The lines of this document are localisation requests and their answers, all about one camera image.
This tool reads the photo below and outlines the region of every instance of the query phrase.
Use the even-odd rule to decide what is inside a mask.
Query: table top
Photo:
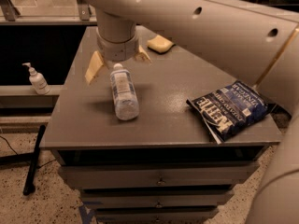
[[[137,119],[121,121],[114,113],[109,80],[112,68],[102,68],[92,85],[88,86],[85,82],[89,61],[97,50],[95,29],[88,27],[81,40],[41,141],[41,148],[68,150],[217,145],[186,100],[232,84],[235,78],[179,46],[174,46],[163,55],[148,50],[146,42],[155,37],[155,33],[137,26],[140,44],[151,57],[152,64],[132,59],[122,63],[131,72],[140,112]],[[275,122],[267,116],[221,146],[278,144],[281,138]]]

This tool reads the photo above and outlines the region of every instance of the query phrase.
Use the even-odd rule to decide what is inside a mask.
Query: drawer
[[[219,212],[218,208],[205,207],[182,207],[170,209],[112,209],[96,210],[95,217],[97,221],[169,221],[169,220],[200,220],[204,221],[214,217]]]
[[[226,185],[243,183],[257,168],[256,162],[242,165],[185,166],[64,166],[59,174],[73,189],[117,189]]]
[[[67,166],[128,165],[134,163],[186,163],[186,162],[224,162],[254,161],[265,144],[236,146],[230,144],[200,145],[200,147],[151,147],[94,150],[57,150],[57,156]]]
[[[81,200],[90,209],[107,208],[165,208],[174,206],[217,206],[225,204],[232,190],[185,189],[116,189],[95,193],[81,192]]]

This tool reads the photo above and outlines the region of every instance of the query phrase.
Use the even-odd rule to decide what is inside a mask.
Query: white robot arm
[[[139,23],[254,86],[292,115],[248,223],[283,223],[286,217],[299,223],[292,201],[299,200],[292,189],[299,187],[299,15],[238,0],[86,1],[96,8],[98,44],[106,59],[123,61],[137,52]]]

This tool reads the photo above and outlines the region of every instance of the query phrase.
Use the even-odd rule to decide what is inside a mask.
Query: speckled floor
[[[284,133],[289,117],[285,114],[276,114],[274,119],[280,130]],[[9,132],[1,133],[1,137],[8,140],[18,153],[31,152],[36,142],[36,133],[23,133],[20,127]],[[7,142],[0,138],[1,156],[13,155]],[[220,212],[205,224],[242,224],[245,222],[252,199],[259,186],[261,178],[276,147],[268,148],[260,157],[259,169],[242,185],[234,187],[234,197],[223,206]],[[39,166],[54,160],[48,151],[41,151]],[[81,211],[85,216],[89,210],[85,209],[79,198],[79,192],[69,188],[58,176],[59,164],[53,161],[38,170],[34,184],[36,192],[23,196],[22,191],[26,180],[28,165],[0,166],[0,224],[33,224],[33,223],[83,223]],[[192,221],[167,222],[167,223],[197,223]]]

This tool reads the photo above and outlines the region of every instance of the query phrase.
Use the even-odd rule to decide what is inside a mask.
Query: metal stand
[[[11,0],[0,0],[0,7],[7,21],[15,21],[21,15],[19,10],[13,6]]]
[[[20,163],[20,162],[30,162],[30,167],[28,171],[28,175],[26,178],[25,187],[23,190],[23,194],[25,196],[29,195],[30,193],[35,192],[36,187],[33,184],[35,174],[36,174],[36,166],[38,162],[38,156],[40,152],[39,144],[43,137],[43,134],[46,130],[45,125],[41,125],[38,131],[37,139],[36,139],[36,146],[33,153],[24,153],[19,155],[11,155],[0,158],[0,165],[6,165],[6,164],[13,164],[13,163]]]

